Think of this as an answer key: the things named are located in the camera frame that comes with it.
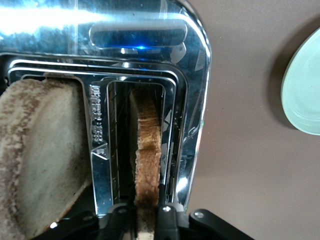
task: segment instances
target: toaster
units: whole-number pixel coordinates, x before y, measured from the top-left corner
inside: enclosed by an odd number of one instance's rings
[[[187,209],[211,61],[204,27],[184,0],[0,2],[0,94],[27,78],[82,85],[99,218],[129,199],[129,91],[135,87],[148,90],[160,119],[164,200]]]

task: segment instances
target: brown countertop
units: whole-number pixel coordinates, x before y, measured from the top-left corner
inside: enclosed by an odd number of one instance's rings
[[[213,50],[189,211],[206,208],[257,240],[320,239],[320,136],[295,129],[281,105],[291,57],[320,28],[320,2],[189,2]]]

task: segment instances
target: bread crust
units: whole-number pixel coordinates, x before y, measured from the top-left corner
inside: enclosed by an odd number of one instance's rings
[[[153,100],[145,88],[130,92],[131,128],[137,129],[135,200],[137,207],[155,207],[159,200],[161,134]]]

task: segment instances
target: plate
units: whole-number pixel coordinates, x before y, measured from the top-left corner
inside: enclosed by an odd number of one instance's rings
[[[292,57],[282,81],[281,102],[293,126],[320,135],[320,28]]]

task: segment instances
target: white bread slice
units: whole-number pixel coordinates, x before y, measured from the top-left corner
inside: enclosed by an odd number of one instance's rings
[[[82,89],[20,80],[0,97],[0,239],[31,239],[90,185]]]
[[[130,162],[135,175],[137,239],[153,240],[159,200],[161,134],[156,107],[148,91],[130,91]]]

